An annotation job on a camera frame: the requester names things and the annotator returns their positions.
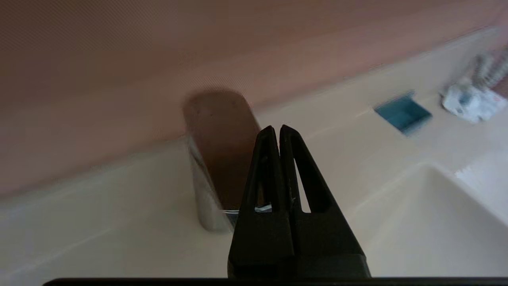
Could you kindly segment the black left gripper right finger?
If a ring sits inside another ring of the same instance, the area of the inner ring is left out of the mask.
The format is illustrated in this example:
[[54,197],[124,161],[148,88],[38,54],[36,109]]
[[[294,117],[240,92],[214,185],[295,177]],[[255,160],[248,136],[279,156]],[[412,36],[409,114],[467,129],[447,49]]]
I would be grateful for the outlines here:
[[285,185],[289,191],[295,252],[301,256],[364,257],[300,133],[283,125],[279,145]]

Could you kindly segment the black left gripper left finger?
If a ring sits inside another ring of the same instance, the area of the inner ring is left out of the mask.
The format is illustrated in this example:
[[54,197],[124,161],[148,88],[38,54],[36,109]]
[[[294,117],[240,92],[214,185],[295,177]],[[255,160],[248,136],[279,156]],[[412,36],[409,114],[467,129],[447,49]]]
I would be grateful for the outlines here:
[[272,126],[256,137],[227,260],[230,278],[286,278],[294,257],[287,190]]

